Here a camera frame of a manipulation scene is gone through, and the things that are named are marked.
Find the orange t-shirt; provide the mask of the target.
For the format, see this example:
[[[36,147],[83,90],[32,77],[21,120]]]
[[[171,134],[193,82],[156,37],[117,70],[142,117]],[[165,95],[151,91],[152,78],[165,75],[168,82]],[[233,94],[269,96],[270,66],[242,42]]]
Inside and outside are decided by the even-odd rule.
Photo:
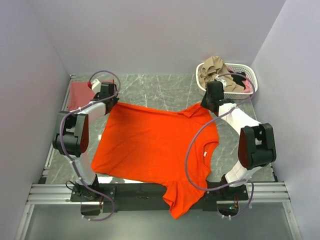
[[[166,187],[173,218],[205,193],[219,134],[199,103],[179,112],[118,103],[111,110],[91,167],[99,174]]]

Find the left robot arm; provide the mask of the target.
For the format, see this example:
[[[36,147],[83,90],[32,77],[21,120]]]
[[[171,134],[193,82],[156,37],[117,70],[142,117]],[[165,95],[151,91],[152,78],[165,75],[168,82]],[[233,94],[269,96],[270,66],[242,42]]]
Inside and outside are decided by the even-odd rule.
[[[89,126],[111,112],[119,100],[118,89],[113,82],[103,82],[93,89],[97,92],[89,103],[72,111],[58,113],[52,146],[68,160],[76,176],[74,182],[66,182],[67,185],[73,185],[71,191],[74,197],[85,201],[111,202],[112,196],[101,190],[98,176],[90,164]]]

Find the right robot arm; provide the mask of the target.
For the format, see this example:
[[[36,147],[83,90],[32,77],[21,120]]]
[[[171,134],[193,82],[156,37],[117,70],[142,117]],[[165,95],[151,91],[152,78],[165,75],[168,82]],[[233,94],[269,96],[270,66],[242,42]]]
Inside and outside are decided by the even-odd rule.
[[[253,119],[233,100],[225,98],[220,81],[206,84],[201,106],[227,122],[239,134],[238,161],[220,181],[221,185],[230,185],[218,190],[223,200],[231,200],[242,193],[245,181],[250,180],[255,172],[276,160],[273,127]]]

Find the folded pink t-shirt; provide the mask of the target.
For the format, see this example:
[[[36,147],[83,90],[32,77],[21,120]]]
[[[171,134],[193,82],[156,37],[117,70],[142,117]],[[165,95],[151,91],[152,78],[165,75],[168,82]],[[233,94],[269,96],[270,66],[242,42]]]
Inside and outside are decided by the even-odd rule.
[[[101,83],[114,83],[114,80],[101,81]],[[93,92],[88,87],[88,82],[72,82],[69,90],[69,104],[67,110],[73,112],[78,109],[83,109],[90,103],[97,103],[93,101],[95,96]]]

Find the black garment in basket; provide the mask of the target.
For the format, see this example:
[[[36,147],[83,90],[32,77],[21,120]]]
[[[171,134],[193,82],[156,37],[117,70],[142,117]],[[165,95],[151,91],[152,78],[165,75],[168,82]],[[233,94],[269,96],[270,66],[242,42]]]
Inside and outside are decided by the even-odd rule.
[[[246,85],[245,85],[245,80],[246,80],[246,73],[245,72],[238,72],[238,75],[232,75],[232,78],[233,78],[233,81],[243,87],[244,89],[246,88]]]

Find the beige crumpled t-shirt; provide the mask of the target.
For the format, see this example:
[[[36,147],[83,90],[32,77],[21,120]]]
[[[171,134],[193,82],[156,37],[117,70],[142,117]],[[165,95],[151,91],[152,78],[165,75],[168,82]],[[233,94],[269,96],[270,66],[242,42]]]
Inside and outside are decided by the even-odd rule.
[[[206,89],[206,83],[214,82],[215,77],[220,74],[229,73],[225,62],[219,56],[211,56],[204,61],[201,69],[198,72],[199,83]],[[225,92],[241,93],[244,88],[237,85],[231,75],[222,76],[227,81],[227,87],[223,89]]]

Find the white plastic laundry basket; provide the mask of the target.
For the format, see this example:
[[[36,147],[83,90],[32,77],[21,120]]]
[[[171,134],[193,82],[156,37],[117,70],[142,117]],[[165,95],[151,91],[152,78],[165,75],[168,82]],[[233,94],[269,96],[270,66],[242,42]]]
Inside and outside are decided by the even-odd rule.
[[[203,88],[200,84],[198,73],[199,70],[202,68],[204,63],[200,63],[195,70],[195,81],[198,87],[199,93],[204,96],[206,93],[206,89]],[[225,65],[235,73],[245,73],[245,76],[252,82],[254,90],[258,90],[258,81],[254,71],[247,65],[244,64],[237,64],[237,63],[225,63]],[[225,99],[232,99],[232,100],[245,100],[249,98],[253,94],[253,88],[250,86],[250,92],[224,92]]]

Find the pink garment in basket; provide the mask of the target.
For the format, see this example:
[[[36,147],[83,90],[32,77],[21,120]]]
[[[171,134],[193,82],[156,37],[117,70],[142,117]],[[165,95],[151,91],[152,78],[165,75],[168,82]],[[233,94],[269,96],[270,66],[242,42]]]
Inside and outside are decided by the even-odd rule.
[[[252,90],[250,82],[246,79],[246,80],[243,80],[242,83],[244,84],[244,90],[242,92],[246,94],[250,93]]]

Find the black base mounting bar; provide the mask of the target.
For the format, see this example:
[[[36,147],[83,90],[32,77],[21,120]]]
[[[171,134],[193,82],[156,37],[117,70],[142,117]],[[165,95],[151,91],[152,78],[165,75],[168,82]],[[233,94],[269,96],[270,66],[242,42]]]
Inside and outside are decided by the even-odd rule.
[[[154,183],[100,183],[99,191],[112,198],[117,211],[153,211],[168,210],[169,205],[163,200],[166,187]],[[247,201],[248,191],[245,185],[209,191],[191,206],[192,210],[217,211],[217,203]],[[101,196],[88,191],[85,187],[74,186],[71,191],[72,203],[93,205],[99,203]]]

